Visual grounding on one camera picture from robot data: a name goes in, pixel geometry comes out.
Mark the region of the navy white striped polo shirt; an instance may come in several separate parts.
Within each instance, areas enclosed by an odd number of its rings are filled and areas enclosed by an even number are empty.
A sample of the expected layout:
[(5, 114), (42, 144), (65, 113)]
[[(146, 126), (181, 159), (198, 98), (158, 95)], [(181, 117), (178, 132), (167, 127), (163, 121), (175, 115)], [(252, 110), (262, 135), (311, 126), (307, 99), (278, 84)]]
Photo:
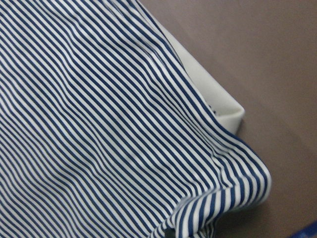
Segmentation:
[(211, 238), (270, 187), (139, 1), (1, 1), (1, 237)]

